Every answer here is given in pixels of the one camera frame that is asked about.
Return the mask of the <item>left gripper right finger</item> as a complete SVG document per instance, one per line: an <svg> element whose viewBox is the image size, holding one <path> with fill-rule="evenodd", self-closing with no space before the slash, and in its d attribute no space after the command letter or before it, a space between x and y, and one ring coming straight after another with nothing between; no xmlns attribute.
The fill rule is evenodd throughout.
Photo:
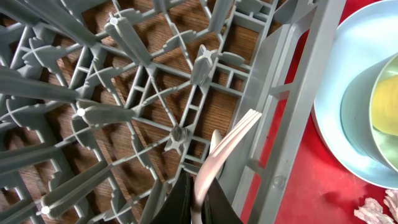
<svg viewBox="0 0 398 224"><path fill-rule="evenodd" d="M214 179L203 202L203 224L243 224L233 210L217 179Z"/></svg>

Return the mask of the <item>white plastic fork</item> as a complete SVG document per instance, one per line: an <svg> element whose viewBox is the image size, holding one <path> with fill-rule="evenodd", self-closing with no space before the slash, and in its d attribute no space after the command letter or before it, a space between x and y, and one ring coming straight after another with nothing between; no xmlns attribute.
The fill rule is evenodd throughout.
<svg viewBox="0 0 398 224"><path fill-rule="evenodd" d="M202 223L201 207L211 183L221 169L221 166L261 116L262 113L250 109L233 129L215 146L214 150L204 161L195 179L193 188L193 202L191 205L191 218L193 224Z"/></svg>

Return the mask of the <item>white napkin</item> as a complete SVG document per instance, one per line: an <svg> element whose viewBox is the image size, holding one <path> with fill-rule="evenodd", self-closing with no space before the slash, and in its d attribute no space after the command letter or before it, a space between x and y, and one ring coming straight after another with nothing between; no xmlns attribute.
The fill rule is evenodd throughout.
<svg viewBox="0 0 398 224"><path fill-rule="evenodd" d="M364 205L354 210L354 216L367 224L395 224L397 223L397 190L387 189L383 200L392 217L383 213L383 207L373 198L366 198Z"/></svg>

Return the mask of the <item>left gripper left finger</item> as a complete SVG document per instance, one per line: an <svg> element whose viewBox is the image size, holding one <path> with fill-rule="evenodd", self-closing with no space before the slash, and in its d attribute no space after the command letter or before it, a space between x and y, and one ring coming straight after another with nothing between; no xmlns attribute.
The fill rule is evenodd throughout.
<svg viewBox="0 0 398 224"><path fill-rule="evenodd" d="M192 176L182 172L150 224L191 224Z"/></svg>

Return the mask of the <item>yellow plastic cup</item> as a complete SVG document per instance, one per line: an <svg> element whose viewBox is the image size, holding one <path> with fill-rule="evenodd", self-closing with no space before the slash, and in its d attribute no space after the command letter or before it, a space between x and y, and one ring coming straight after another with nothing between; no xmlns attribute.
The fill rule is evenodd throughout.
<svg viewBox="0 0 398 224"><path fill-rule="evenodd" d="M372 123L381 132L397 135L397 76L376 85L372 102Z"/></svg>

